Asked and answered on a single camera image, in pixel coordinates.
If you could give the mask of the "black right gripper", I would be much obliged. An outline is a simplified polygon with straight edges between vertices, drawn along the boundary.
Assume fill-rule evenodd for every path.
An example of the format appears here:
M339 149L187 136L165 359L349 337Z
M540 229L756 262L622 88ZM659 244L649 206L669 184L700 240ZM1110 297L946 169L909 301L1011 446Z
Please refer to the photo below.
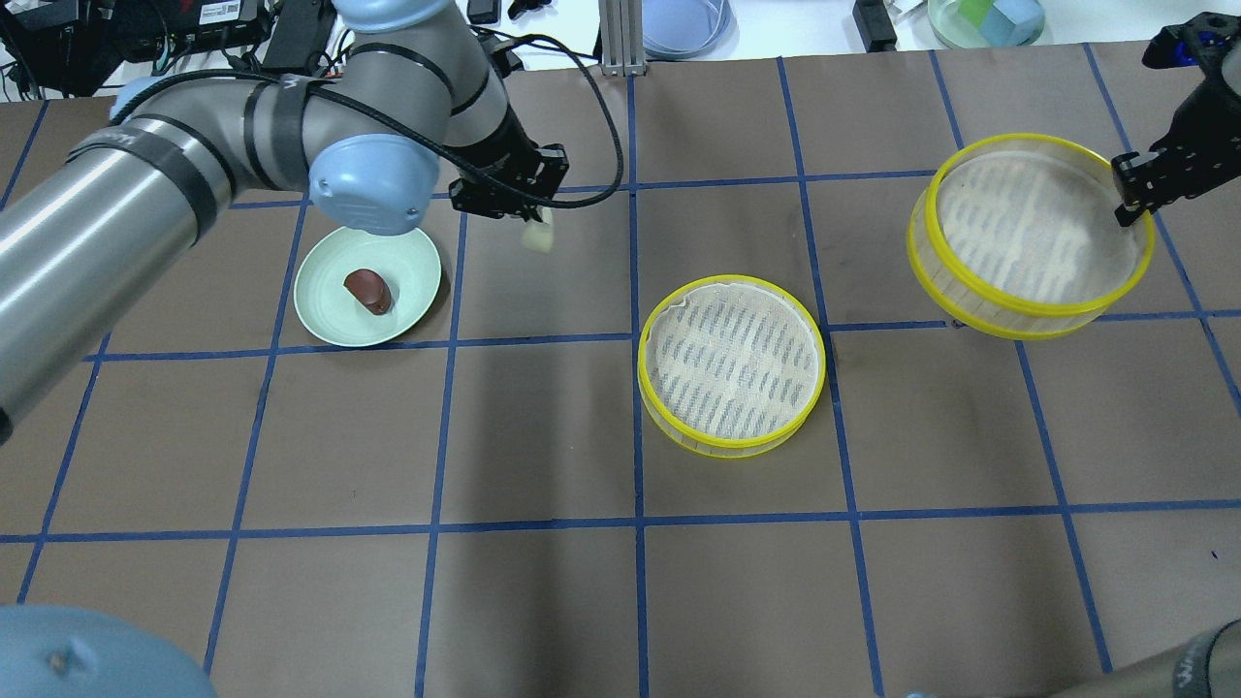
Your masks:
M1165 137L1145 152L1121 154L1111 171L1121 202L1114 217L1131 227L1144 212L1195 199L1240 175L1239 94L1205 79L1173 116Z

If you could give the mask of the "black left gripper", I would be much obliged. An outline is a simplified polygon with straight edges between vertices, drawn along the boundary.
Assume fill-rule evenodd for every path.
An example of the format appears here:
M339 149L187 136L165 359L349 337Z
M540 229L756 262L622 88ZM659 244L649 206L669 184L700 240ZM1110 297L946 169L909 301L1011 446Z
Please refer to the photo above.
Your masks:
M484 219L527 219L534 207L544 206L527 196L550 201L570 171L563 145L537 145L513 111L490 137L448 152L469 164L449 185L452 207Z

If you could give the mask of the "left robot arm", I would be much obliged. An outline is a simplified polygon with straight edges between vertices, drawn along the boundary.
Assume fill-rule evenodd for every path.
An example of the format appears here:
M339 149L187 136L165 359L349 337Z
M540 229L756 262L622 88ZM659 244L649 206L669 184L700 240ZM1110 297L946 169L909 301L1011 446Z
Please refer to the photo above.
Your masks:
M338 1L340 79L204 70L122 92L110 124L1 221L2 438L249 189L412 233L439 178L462 212L540 220L568 161L513 111L452 1Z

